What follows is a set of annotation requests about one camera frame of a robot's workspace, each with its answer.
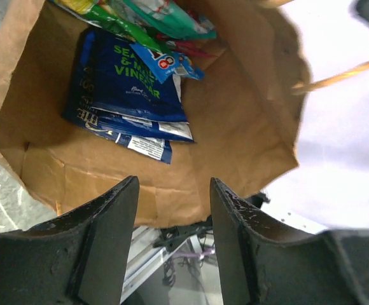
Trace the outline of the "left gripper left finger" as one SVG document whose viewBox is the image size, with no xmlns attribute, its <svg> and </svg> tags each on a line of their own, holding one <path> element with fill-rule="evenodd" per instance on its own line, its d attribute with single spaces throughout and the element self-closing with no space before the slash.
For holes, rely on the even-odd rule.
<svg viewBox="0 0 369 305">
<path fill-rule="evenodd" d="M 130 176 L 68 213 L 0 233 L 0 304 L 119 304 L 138 197 Z"/>
</svg>

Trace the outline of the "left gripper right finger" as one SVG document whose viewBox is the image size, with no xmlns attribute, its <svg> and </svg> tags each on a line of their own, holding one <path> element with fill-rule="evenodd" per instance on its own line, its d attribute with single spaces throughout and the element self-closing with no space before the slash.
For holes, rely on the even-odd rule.
<svg viewBox="0 0 369 305">
<path fill-rule="evenodd" d="M 306 233 L 217 178 L 210 203 L 225 304 L 369 304 L 369 229 Z"/>
</svg>

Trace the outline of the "brown paper bag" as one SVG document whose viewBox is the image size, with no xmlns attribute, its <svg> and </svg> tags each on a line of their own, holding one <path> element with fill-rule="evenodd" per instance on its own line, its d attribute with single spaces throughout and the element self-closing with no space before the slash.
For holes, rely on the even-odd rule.
<svg viewBox="0 0 369 305">
<path fill-rule="evenodd" d="M 206 219 L 209 184 L 250 196 L 298 166 L 313 82 L 282 1 L 10 1 L 0 164 L 66 213 L 129 175 L 136 224 Z"/>
</svg>

